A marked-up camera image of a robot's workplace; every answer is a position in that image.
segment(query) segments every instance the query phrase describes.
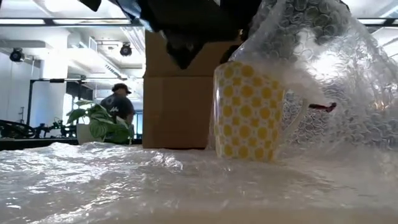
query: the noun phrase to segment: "yellow polka dot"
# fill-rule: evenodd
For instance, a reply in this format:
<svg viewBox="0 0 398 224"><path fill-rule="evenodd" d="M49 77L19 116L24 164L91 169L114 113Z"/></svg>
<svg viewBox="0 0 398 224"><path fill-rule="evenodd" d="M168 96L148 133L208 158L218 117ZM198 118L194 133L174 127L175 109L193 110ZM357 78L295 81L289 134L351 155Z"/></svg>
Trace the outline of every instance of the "yellow polka dot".
<svg viewBox="0 0 398 224"><path fill-rule="evenodd" d="M274 161L274 151L273 150L268 151L268 161L270 161L270 162Z"/></svg>
<svg viewBox="0 0 398 224"><path fill-rule="evenodd" d="M270 115L271 115L271 111L268 108L260 109L260 116L262 119L268 119Z"/></svg>
<svg viewBox="0 0 398 224"><path fill-rule="evenodd" d="M254 77L253 78L253 86L255 86L255 87L262 86L262 79L259 77Z"/></svg>
<svg viewBox="0 0 398 224"><path fill-rule="evenodd" d="M242 84L242 79L241 78L233 78L232 79L232 84L234 86L241 85Z"/></svg>
<svg viewBox="0 0 398 224"><path fill-rule="evenodd" d="M244 77L251 77L254 75L254 69L252 68L252 66L249 65L245 65L242 67L242 75Z"/></svg>
<svg viewBox="0 0 398 224"><path fill-rule="evenodd" d="M239 143L239 138L238 137L233 137L232 138L232 145L234 145L234 146L238 146L240 143Z"/></svg>
<svg viewBox="0 0 398 224"><path fill-rule="evenodd" d="M231 136L232 135L232 128L228 124L224 125L224 135L225 136Z"/></svg>
<svg viewBox="0 0 398 224"><path fill-rule="evenodd" d="M242 138L247 138L250 136L250 128L247 127L246 125L241 126L241 128L239 129L239 135Z"/></svg>
<svg viewBox="0 0 398 224"><path fill-rule="evenodd" d="M256 149L256 150L254 151L254 157L255 157L257 160L261 160L261 159L264 157L264 150L263 150L263 149Z"/></svg>
<svg viewBox="0 0 398 224"><path fill-rule="evenodd" d="M266 141L264 147L265 147L266 149L270 149L270 148L271 148L271 145L272 145L272 142L271 142L271 141Z"/></svg>
<svg viewBox="0 0 398 224"><path fill-rule="evenodd" d="M241 106L241 98L238 96L232 97L232 104L234 106Z"/></svg>
<svg viewBox="0 0 398 224"><path fill-rule="evenodd" d="M232 156L234 154L234 151L232 150L232 147L230 145L226 145L224 147L224 153L226 156Z"/></svg>
<svg viewBox="0 0 398 224"><path fill-rule="evenodd" d="M224 77L231 78L234 75L234 70L231 67L226 67L224 70Z"/></svg>
<svg viewBox="0 0 398 224"><path fill-rule="evenodd" d="M275 130L272 132L272 140L276 141L276 140L278 139L278 137L279 137L278 130L275 129Z"/></svg>
<svg viewBox="0 0 398 224"><path fill-rule="evenodd" d="M241 120L238 117L233 117L232 118L232 125L239 125L241 123Z"/></svg>
<svg viewBox="0 0 398 224"><path fill-rule="evenodd" d="M247 105L244 105L240 109L241 115L245 118L248 118L251 116L251 108Z"/></svg>
<svg viewBox="0 0 398 224"><path fill-rule="evenodd" d="M256 96L251 98L251 106L255 107L255 108L260 107L261 106L261 99L259 97L256 97Z"/></svg>
<svg viewBox="0 0 398 224"><path fill-rule="evenodd" d="M232 107L231 106L224 106L223 107L223 115L225 117L229 117L232 115Z"/></svg>
<svg viewBox="0 0 398 224"><path fill-rule="evenodd" d="M253 127L255 127L255 128L258 128L259 123L260 123L260 120L259 120L259 119L254 119L254 118L253 118L252 120L250 120L250 125L253 126Z"/></svg>
<svg viewBox="0 0 398 224"><path fill-rule="evenodd" d="M272 97L272 90L269 88L263 88L261 90L261 95L264 99L270 99Z"/></svg>
<svg viewBox="0 0 398 224"><path fill-rule="evenodd" d="M272 88L273 88L274 90L278 89L278 88L279 88L279 82L273 81L273 82L272 82Z"/></svg>
<svg viewBox="0 0 398 224"><path fill-rule="evenodd" d="M278 107L278 104L277 104L277 102L275 100L270 100L269 107L272 108L272 109L275 109L275 108Z"/></svg>
<svg viewBox="0 0 398 224"><path fill-rule="evenodd" d="M267 129L266 128L259 128L258 130L257 130L257 136L260 138L260 139L265 139L265 138L267 138Z"/></svg>
<svg viewBox="0 0 398 224"><path fill-rule="evenodd" d="M239 157L245 159L249 156L249 149L246 146L239 148Z"/></svg>
<svg viewBox="0 0 398 224"><path fill-rule="evenodd" d="M242 95L243 97L249 98L250 96L252 96L254 93L253 88L251 88L250 86L243 86L242 87Z"/></svg>
<svg viewBox="0 0 398 224"><path fill-rule="evenodd" d="M276 119L277 121L280 121L281 118L282 118L282 112L281 112L280 110L277 110L277 111L275 112L275 119Z"/></svg>
<svg viewBox="0 0 398 224"><path fill-rule="evenodd" d="M250 138L250 139L249 139L249 146L251 146L251 147L256 147L256 146L257 146L257 139L255 139L255 138Z"/></svg>
<svg viewBox="0 0 398 224"><path fill-rule="evenodd" d="M232 86L227 86L223 92L225 97L231 97L234 94L234 88Z"/></svg>
<svg viewBox="0 0 398 224"><path fill-rule="evenodd" d="M274 129L274 127L275 127L275 121L273 119L270 119L268 121L268 128L269 129Z"/></svg>
<svg viewBox="0 0 398 224"><path fill-rule="evenodd" d="M218 84L219 84L219 86L224 86L225 85L225 80L224 79L220 79Z"/></svg>
<svg viewBox="0 0 398 224"><path fill-rule="evenodd" d="M284 93L285 92L283 90L278 91L278 95L277 95L278 101L282 101L284 99Z"/></svg>

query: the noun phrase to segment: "wall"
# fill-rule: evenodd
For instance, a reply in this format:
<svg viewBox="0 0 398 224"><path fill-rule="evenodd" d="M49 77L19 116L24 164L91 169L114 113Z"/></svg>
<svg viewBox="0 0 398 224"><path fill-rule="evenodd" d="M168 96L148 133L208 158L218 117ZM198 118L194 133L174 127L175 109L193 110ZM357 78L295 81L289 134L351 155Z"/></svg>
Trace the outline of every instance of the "wall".
<svg viewBox="0 0 398 224"><path fill-rule="evenodd" d="M24 121L27 118L29 80L38 78L40 62L32 64L14 63L9 55L0 52L0 119L20 121L21 107L24 107Z"/></svg>

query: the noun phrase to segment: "dark t-shirt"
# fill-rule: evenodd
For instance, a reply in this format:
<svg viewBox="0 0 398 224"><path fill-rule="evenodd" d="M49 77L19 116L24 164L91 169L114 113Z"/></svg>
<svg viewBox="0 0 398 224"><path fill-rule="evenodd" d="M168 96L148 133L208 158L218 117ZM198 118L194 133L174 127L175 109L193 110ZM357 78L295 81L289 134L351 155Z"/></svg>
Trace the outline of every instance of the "dark t-shirt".
<svg viewBox="0 0 398 224"><path fill-rule="evenodd" d="M127 119L130 114L135 113L131 101L115 93L103 99L101 106L105 107L110 115L119 116L122 119Z"/></svg>

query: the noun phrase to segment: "green leaf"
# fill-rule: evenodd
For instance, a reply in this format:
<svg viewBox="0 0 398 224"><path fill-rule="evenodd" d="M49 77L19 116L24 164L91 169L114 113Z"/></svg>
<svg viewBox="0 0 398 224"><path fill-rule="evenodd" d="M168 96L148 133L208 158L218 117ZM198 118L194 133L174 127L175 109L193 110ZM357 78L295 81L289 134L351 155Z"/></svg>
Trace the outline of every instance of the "green leaf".
<svg viewBox="0 0 398 224"><path fill-rule="evenodd" d="M114 133L115 130L118 129L118 125L117 124L113 124L113 123L112 124L106 123L106 127L108 129L108 134Z"/></svg>
<svg viewBox="0 0 398 224"><path fill-rule="evenodd" d="M90 105L90 104L95 104L95 103L91 100L79 100L76 102L76 105L78 105L78 106L84 106L84 105Z"/></svg>
<svg viewBox="0 0 398 224"><path fill-rule="evenodd" d="M119 125L118 128L114 130L111 141L114 143L124 143L129 139L129 135L129 130Z"/></svg>
<svg viewBox="0 0 398 224"><path fill-rule="evenodd" d="M100 114L104 118L112 118L111 115L108 114L108 111L101 105L94 105L92 108L88 110L89 116L93 114Z"/></svg>
<svg viewBox="0 0 398 224"><path fill-rule="evenodd" d="M90 122L90 133L94 138L103 138L106 136L108 129L106 124L101 123L97 120Z"/></svg>
<svg viewBox="0 0 398 224"><path fill-rule="evenodd" d="M96 116L96 115L92 116L91 118L92 118L92 119L95 119L95 120L97 120L97 121L99 121L99 122L101 122L101 123L114 124L112 121L110 121L110 120L108 120L108 119L104 119L104 118L102 118L102 117L98 117L98 116Z"/></svg>
<svg viewBox="0 0 398 224"><path fill-rule="evenodd" d="M68 118L68 124L73 123L74 121L78 120L79 118L82 118L86 116L86 110L84 109L75 109L67 114L69 116Z"/></svg>
<svg viewBox="0 0 398 224"><path fill-rule="evenodd" d="M119 125L123 126L124 128L129 129L129 125L127 124L127 122L118 116L116 117L116 124L119 124Z"/></svg>

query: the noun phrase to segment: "man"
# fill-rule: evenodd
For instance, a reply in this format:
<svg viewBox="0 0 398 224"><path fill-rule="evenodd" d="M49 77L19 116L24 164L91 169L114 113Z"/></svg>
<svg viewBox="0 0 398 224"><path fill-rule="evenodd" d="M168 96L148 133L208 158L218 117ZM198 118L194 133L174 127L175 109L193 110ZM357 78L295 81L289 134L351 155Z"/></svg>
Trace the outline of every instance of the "man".
<svg viewBox="0 0 398 224"><path fill-rule="evenodd" d="M106 108L109 114L119 116L126 120L127 124L131 124L136 112L131 101L127 98L128 94L131 93L129 88L123 83L118 83L113 86L112 91L112 95L101 101L101 106Z"/></svg>

